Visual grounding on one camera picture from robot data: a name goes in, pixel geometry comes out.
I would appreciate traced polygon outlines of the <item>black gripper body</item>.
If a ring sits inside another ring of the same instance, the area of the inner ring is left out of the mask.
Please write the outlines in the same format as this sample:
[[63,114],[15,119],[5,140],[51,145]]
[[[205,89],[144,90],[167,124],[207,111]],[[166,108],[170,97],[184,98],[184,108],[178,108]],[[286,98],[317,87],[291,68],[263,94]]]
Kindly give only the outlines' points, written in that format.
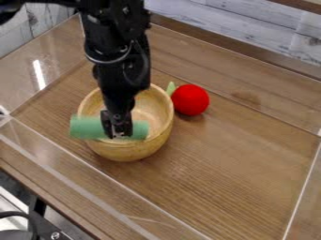
[[93,62],[92,76],[103,94],[107,116],[123,121],[131,115],[136,94],[151,84],[151,59],[135,55],[123,61]]

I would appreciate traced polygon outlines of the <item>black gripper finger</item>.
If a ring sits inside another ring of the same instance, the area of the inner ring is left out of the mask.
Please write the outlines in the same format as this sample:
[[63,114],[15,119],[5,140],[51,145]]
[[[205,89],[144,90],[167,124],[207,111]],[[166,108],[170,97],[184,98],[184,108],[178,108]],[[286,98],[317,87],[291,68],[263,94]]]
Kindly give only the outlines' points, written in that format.
[[108,110],[102,110],[100,111],[100,122],[102,122],[102,127],[104,129],[104,133],[110,139],[114,138],[112,135],[112,129],[111,129],[111,120],[108,116]]
[[120,137],[130,137],[132,135],[132,121],[131,113],[116,114],[114,116],[115,132]]

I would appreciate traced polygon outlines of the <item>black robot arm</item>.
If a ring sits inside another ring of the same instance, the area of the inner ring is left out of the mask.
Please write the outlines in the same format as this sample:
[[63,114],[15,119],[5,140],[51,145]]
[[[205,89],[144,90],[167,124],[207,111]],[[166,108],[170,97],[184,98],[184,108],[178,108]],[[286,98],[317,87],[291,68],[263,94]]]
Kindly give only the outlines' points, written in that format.
[[104,109],[96,116],[75,115],[69,119],[69,135],[83,140],[144,140],[150,125],[131,117],[135,97],[151,86],[146,34],[151,13],[144,0],[0,0],[0,24],[28,3],[76,8],[80,14],[84,52],[92,62]]

